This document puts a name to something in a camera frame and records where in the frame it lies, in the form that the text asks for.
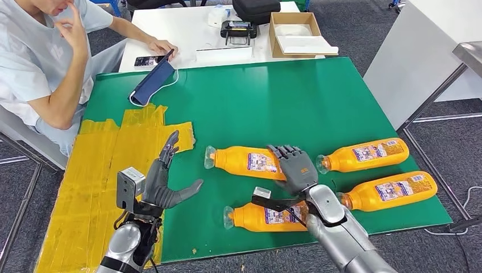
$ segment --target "bottle cap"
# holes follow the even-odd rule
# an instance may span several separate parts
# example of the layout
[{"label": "bottle cap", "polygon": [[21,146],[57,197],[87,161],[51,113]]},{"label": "bottle cap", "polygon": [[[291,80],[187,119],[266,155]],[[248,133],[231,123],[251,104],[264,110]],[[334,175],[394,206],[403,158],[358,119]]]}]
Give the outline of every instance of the bottle cap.
[{"label": "bottle cap", "polygon": [[317,156],[317,161],[316,161],[316,166],[318,171],[321,174],[326,174],[327,172],[331,171],[331,161],[328,156],[324,155],[318,155]]},{"label": "bottle cap", "polygon": [[214,167],[214,160],[216,158],[216,149],[213,146],[207,146],[204,153],[204,167],[210,169]]},{"label": "bottle cap", "polygon": [[230,206],[226,206],[223,211],[223,220],[225,229],[230,229],[234,226],[234,210]]},{"label": "bottle cap", "polygon": [[350,195],[343,193],[343,192],[337,192],[336,196],[338,197],[338,200],[342,205],[344,205],[347,209],[352,210],[353,209],[353,203],[351,201]]}]

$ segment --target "cardboard box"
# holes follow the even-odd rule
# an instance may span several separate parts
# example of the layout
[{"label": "cardboard box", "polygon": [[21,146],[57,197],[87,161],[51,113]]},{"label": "cardboard box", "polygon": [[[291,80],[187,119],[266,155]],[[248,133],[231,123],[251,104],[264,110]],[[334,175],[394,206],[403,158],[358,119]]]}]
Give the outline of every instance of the cardboard box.
[{"label": "cardboard box", "polygon": [[269,22],[269,42],[271,44],[271,54],[273,58],[315,58],[316,55],[337,55],[312,53],[301,53],[296,55],[284,54],[275,34],[275,25],[281,24],[307,25],[310,28],[312,36],[321,36],[318,23],[313,13],[271,13],[271,21]]}]

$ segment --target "floor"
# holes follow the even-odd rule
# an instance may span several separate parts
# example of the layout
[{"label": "floor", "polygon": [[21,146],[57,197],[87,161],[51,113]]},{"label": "floor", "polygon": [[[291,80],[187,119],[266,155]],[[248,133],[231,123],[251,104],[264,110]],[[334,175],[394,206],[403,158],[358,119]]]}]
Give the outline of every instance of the floor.
[{"label": "floor", "polygon": [[[340,54],[349,56],[363,75],[396,19],[395,12],[387,10],[388,3],[388,0],[311,0],[309,9],[315,13],[324,37],[340,47]],[[97,53],[121,37],[110,31],[97,31],[89,39],[93,53]],[[426,115],[476,111],[482,111],[482,101],[466,100],[437,103]],[[461,200],[466,199],[470,186],[482,185],[482,167],[477,163],[482,158],[482,118],[418,123],[410,130]],[[415,149],[411,147],[411,151],[420,168],[426,169]],[[15,151],[0,143],[0,158],[14,155]],[[1,245],[34,168],[28,161],[0,166]],[[61,173],[41,172],[5,272],[33,271],[61,177]],[[480,190],[475,190],[467,206],[472,214],[480,214],[480,194]],[[454,221],[461,219],[443,190],[439,190],[438,196]],[[482,272],[481,236],[482,227],[477,226],[460,236],[436,236],[415,230],[374,236],[371,240],[399,272]],[[159,269],[161,272],[337,272],[318,245],[162,265]]]}]

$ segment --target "phone screen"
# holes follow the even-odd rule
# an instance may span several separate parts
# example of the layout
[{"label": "phone screen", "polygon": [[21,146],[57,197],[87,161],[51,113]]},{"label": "phone screen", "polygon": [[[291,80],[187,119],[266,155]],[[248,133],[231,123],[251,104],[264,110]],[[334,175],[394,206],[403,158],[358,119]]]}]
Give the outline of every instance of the phone screen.
[{"label": "phone screen", "polygon": [[153,66],[155,67],[164,56],[146,56],[146,57],[137,57],[136,62],[134,64],[135,67],[147,67]]},{"label": "phone screen", "polygon": [[230,27],[249,27],[250,23],[249,22],[242,22],[242,21],[230,21],[229,26]]}]

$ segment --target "blue phone case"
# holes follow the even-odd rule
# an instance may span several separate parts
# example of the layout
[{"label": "blue phone case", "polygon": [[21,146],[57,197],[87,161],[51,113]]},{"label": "blue phone case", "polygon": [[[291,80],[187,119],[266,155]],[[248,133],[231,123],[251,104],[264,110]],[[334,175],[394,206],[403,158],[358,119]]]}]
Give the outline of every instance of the blue phone case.
[{"label": "blue phone case", "polygon": [[154,69],[134,88],[129,99],[139,105],[147,105],[151,97],[161,88],[164,82],[174,73],[174,68],[168,62],[174,50],[167,53]]}]

